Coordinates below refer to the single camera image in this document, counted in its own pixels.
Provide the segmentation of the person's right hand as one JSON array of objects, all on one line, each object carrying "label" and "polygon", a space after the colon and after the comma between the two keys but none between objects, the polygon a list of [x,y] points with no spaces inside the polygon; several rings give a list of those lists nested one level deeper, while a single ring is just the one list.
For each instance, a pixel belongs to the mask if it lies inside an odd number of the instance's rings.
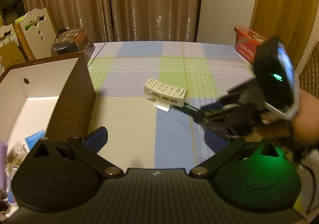
[{"label": "person's right hand", "polygon": [[318,147],[318,98],[300,90],[299,112],[292,121],[275,121],[260,126],[258,135],[268,138],[292,137],[299,143]]}]

